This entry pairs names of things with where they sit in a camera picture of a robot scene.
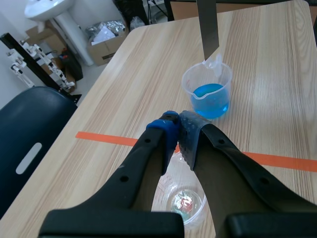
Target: sink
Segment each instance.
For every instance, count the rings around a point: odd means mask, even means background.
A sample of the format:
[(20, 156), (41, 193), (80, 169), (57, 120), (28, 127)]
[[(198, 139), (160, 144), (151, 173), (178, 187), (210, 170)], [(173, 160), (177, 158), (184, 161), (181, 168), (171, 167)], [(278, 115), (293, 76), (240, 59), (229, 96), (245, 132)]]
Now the sink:
[(72, 42), (84, 64), (94, 64), (88, 50), (88, 39), (71, 17), (68, 9), (75, 3), (74, 0), (28, 0), (24, 9), (26, 18), (37, 21), (38, 26), (43, 26), (44, 21), (56, 21), (68, 39)]
[(24, 15), (34, 21), (54, 18), (74, 4), (74, 0), (28, 0)]

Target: chair backrest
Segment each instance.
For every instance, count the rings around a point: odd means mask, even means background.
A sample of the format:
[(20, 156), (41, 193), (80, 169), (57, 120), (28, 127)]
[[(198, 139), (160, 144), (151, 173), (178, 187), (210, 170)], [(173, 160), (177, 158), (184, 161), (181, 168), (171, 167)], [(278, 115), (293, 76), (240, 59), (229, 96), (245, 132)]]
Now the chair backrest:
[(0, 110), (0, 219), (76, 109), (56, 90), (33, 87)]

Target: orange tape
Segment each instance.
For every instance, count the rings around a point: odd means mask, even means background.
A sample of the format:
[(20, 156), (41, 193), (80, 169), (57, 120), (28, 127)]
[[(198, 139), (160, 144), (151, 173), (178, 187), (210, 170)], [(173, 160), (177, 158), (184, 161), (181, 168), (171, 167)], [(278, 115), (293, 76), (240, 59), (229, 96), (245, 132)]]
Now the orange tape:
[[(127, 146), (134, 146), (137, 142), (135, 138), (127, 138), (121, 136), (114, 136), (114, 135), (102, 135), (90, 132), (83, 132), (80, 131), (77, 133), (76, 138), (79, 139), (86, 139), (86, 140), (94, 140), (100, 142), (106, 142), (111, 144), (117, 145), (127, 145)], [(178, 145), (176, 146), (175, 153), (179, 152)], [(317, 161), (316, 160), (307, 160), (307, 159), (297, 159), (291, 157), (284, 157), (284, 156), (276, 156), (276, 155), (265, 155), (265, 154), (258, 154), (258, 153), (250, 153), (244, 152), (247, 156), (252, 158), (254, 161), (261, 165), (268, 165), (274, 167), (281, 167), (287, 169), (294, 169), (294, 170), (303, 170), (309, 172), (317, 172)]]

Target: white wall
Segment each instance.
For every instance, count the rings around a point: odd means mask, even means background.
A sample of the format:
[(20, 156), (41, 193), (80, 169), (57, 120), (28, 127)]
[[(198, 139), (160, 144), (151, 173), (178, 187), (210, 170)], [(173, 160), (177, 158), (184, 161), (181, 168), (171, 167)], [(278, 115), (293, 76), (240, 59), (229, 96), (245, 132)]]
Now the white wall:
[[(0, 34), (10, 32), (10, 34), (19, 39), (22, 36), (14, 26), (0, 13)], [(7, 58), (8, 48), (0, 42), (0, 109), (7, 104), (12, 98), (27, 89), (9, 69), (12, 62)]]
[(0, 0), (0, 13), (14, 26), (23, 39), (27, 38), (26, 30), (37, 25), (35, 21), (31, 21), (24, 17), (24, 8), (27, 0)]
[(101, 21), (123, 19), (112, 0), (77, 0), (69, 12), (83, 30)]

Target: transparent container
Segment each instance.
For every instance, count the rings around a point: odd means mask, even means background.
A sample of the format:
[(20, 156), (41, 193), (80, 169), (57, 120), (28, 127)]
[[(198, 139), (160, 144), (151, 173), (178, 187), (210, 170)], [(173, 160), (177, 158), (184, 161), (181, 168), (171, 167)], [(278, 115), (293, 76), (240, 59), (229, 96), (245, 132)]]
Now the transparent container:
[(207, 119), (217, 118), (229, 109), (231, 68), (222, 63), (221, 55), (190, 67), (182, 79), (193, 109)]
[(199, 228), (209, 211), (204, 190), (180, 152), (170, 160), (158, 182), (152, 211), (179, 213), (186, 230)]

